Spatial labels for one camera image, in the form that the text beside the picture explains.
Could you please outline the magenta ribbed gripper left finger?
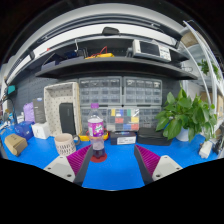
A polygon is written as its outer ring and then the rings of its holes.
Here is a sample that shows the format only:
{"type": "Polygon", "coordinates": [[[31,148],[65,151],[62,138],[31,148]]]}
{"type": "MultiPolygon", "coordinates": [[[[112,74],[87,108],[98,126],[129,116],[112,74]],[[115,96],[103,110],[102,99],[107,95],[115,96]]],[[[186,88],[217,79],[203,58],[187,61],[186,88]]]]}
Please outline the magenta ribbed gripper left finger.
{"type": "Polygon", "coordinates": [[[88,145],[69,156],[58,156],[44,170],[81,186],[91,157],[92,146],[88,145]]]}

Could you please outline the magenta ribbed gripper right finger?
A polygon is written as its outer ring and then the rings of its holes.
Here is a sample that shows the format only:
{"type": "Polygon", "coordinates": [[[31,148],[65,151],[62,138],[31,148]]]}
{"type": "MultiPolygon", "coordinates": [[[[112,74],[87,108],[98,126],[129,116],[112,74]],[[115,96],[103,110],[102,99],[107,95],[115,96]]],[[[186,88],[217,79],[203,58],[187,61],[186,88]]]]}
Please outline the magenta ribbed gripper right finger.
{"type": "Polygon", "coordinates": [[[145,185],[182,169],[182,167],[168,155],[158,156],[139,145],[134,146],[134,155],[145,185]]]}

